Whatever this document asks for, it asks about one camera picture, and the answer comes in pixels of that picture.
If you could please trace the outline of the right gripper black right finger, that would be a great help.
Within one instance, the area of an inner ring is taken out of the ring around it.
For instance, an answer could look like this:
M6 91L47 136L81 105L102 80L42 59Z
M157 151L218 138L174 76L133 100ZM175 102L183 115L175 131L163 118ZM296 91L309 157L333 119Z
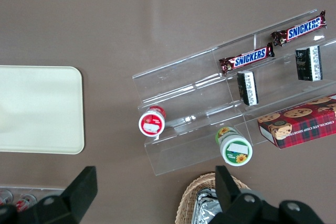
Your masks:
M274 207L252 190L243 192L226 166L215 167L215 190L222 209L215 223L323 223L303 202L284 200Z

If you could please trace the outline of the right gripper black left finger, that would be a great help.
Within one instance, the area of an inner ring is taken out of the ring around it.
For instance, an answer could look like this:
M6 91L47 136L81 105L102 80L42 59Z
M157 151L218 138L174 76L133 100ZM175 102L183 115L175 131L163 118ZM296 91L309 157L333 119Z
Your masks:
M96 167L87 166L63 191L39 198L1 189L1 223L80 223L98 192Z

